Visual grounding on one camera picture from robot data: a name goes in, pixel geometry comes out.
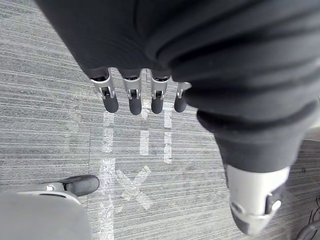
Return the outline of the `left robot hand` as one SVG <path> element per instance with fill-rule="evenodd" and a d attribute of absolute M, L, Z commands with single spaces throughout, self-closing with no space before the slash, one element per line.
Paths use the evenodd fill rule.
<path fill-rule="evenodd" d="M 259 235 L 320 116 L 317 0 L 39 0 L 91 79 L 150 69 L 189 83 L 219 147 L 231 214 Z"/>

